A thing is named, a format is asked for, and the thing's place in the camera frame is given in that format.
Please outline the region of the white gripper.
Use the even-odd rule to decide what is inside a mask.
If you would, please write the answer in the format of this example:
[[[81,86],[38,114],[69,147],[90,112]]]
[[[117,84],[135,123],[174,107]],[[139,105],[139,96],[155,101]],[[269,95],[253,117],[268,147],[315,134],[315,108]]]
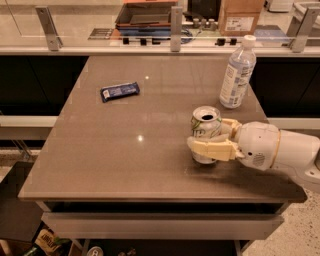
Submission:
[[[187,145],[197,162],[238,160],[246,167],[265,171],[275,159],[280,130],[271,124],[223,118],[221,133],[213,138],[189,137]]]

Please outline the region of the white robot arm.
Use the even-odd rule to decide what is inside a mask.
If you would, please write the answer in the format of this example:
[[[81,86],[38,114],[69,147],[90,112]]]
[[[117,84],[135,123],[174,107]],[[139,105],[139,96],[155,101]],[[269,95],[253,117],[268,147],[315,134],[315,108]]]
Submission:
[[[249,168],[278,171],[296,184],[320,192],[318,137],[257,121],[241,124],[223,119],[222,127],[222,134],[213,138],[189,137],[188,147],[201,157],[238,160]]]

